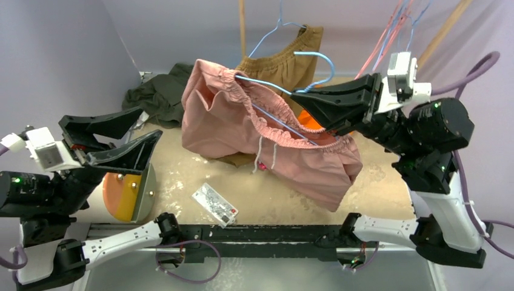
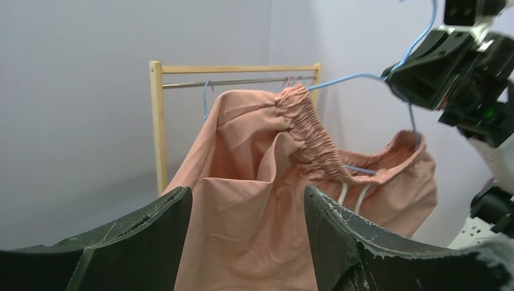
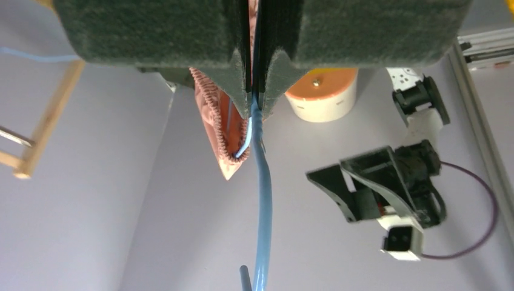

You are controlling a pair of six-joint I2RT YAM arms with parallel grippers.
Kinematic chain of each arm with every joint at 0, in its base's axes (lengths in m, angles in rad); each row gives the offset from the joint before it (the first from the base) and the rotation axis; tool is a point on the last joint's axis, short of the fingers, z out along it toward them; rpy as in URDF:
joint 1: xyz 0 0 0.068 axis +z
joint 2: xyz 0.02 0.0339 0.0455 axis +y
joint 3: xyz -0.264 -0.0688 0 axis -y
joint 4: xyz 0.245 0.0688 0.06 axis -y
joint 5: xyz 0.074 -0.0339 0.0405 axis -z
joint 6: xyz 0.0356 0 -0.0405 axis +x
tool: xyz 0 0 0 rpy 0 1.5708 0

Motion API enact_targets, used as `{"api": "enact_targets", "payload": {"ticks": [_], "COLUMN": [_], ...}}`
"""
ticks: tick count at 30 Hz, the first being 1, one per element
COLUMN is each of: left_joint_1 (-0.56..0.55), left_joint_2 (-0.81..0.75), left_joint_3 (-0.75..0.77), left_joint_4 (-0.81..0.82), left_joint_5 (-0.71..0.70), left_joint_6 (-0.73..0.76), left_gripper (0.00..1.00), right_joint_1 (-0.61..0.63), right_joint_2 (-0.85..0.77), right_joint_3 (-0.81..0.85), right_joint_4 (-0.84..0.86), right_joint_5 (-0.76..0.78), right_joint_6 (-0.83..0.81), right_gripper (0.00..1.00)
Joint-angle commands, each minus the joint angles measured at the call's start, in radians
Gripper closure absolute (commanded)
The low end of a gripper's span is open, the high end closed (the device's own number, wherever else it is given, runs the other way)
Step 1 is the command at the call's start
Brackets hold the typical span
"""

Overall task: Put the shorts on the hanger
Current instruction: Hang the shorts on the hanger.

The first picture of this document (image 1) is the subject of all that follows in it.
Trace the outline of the pink shorts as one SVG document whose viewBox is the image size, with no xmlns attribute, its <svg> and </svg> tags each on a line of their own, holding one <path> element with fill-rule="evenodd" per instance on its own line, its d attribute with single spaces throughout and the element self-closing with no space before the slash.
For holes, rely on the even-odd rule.
<svg viewBox="0 0 514 291">
<path fill-rule="evenodd" d="M 182 146 L 209 158 L 255 154 L 263 136 L 278 143 L 271 172 L 315 204 L 335 212 L 362 169 L 350 135 L 303 127 L 288 104 L 245 74 L 198 59 L 182 95 Z"/>
</svg>

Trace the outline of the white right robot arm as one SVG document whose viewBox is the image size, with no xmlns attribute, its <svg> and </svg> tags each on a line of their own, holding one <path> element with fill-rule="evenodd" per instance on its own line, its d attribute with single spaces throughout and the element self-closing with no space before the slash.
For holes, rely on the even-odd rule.
<svg viewBox="0 0 514 291">
<path fill-rule="evenodd" d="M 334 136 L 358 132 L 399 156 L 392 167 L 407 188 L 427 205 L 430 215 L 381 219 L 347 215 L 337 241 L 349 247 L 384 242 L 409 247 L 444 266 L 480 269 L 484 235 L 481 222 L 462 194 L 455 151 L 467 147 L 474 125 L 455 98 L 431 100 L 429 83 L 397 81 L 378 73 L 310 90 L 292 99 Z"/>
</svg>

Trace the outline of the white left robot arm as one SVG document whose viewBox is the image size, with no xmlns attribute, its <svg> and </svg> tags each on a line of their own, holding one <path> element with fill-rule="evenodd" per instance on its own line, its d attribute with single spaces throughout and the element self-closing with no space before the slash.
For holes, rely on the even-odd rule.
<svg viewBox="0 0 514 291">
<path fill-rule="evenodd" d="M 1 172 L 1 216 L 18 218 L 21 242 L 13 261 L 1 261 L 11 271 L 18 290 L 48 290 L 82 278 L 86 271 L 118 256 L 162 244 L 179 244 L 181 232 L 174 215 L 109 237 L 67 239 L 75 213 L 88 208 L 88 197 L 109 173 L 140 175 L 162 136 L 155 130 L 120 147 L 97 136 L 121 139 L 142 114 L 134 107 L 101 116 L 65 115 L 59 121 L 62 139 L 46 127 L 28 126 L 1 139 L 1 152 L 26 149 L 40 174 Z"/>
</svg>

